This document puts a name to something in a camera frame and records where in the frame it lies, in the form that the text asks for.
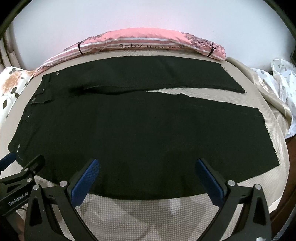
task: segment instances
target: blue pad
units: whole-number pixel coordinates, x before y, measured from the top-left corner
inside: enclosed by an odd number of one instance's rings
[[[70,191],[70,200],[73,207],[80,206],[83,203],[83,200],[99,174],[99,170],[99,161],[94,159]]]
[[[201,159],[198,159],[195,163],[195,171],[206,192],[209,195],[212,203],[215,206],[222,207],[224,205],[224,192],[220,187],[214,176],[209,169],[205,166]]]
[[[16,155],[11,152],[0,160],[0,172],[4,171],[16,159]]]

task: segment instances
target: white wall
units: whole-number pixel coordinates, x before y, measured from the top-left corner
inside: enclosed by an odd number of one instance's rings
[[[188,32],[267,71],[273,58],[289,61],[295,46],[263,0],[33,0],[13,21],[12,33],[24,67],[34,69],[89,36],[130,27]]]

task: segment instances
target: pink fabric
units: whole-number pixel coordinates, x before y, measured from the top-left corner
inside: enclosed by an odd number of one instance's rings
[[[224,48],[214,42],[195,37],[192,34],[161,28],[125,28],[91,36],[78,42],[58,55],[46,60],[36,71],[37,76],[58,63],[77,58],[85,54],[106,50],[195,50],[218,60],[225,60]]]

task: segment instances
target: blue gripper pad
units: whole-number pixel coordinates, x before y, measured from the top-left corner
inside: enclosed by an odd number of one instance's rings
[[[196,161],[195,171],[212,203],[215,206],[222,207],[224,204],[225,192],[201,159]]]
[[[80,206],[99,174],[100,164],[97,159],[89,160],[80,172],[71,179],[68,195],[73,207]]]
[[[16,155],[11,152],[0,160],[0,172],[4,171],[16,159]]]

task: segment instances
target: beige curtain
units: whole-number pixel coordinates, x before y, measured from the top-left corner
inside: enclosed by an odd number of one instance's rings
[[[9,28],[6,30],[4,37],[0,40],[0,73],[9,66],[20,68],[20,64],[16,58]]]

